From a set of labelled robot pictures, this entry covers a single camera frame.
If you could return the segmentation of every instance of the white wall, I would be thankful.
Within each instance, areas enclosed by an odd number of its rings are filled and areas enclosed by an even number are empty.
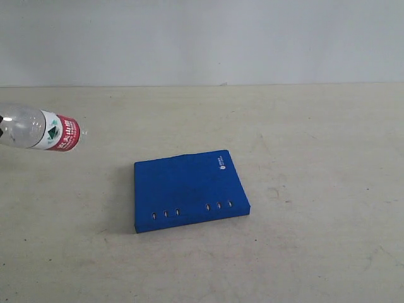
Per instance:
[[[0,86],[404,81],[402,0],[0,0]]]

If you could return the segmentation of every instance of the small logo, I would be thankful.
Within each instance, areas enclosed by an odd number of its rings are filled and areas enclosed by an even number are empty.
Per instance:
[[[219,157],[217,158],[217,160],[218,160],[218,162],[219,162],[219,169],[226,169],[225,162],[223,161],[223,157],[222,157],[222,156],[219,156]]]
[[[60,134],[60,130],[57,126],[57,121],[53,120],[51,126],[53,126],[50,130],[48,130],[48,144],[51,144]]]

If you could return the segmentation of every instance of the table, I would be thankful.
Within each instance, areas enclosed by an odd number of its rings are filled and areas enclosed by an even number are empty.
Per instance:
[[[77,118],[0,146],[0,302],[402,302],[404,84],[1,88]],[[135,234],[136,161],[226,148],[247,217]]]

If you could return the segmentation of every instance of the blue router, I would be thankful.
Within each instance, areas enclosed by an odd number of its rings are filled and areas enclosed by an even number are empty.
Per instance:
[[[228,150],[136,162],[134,192],[137,233],[250,213]]]

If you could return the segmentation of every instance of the water bottle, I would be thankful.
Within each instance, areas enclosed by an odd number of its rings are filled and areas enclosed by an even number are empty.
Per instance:
[[[77,121],[22,104],[0,103],[0,144],[37,150],[72,150],[85,134]]]

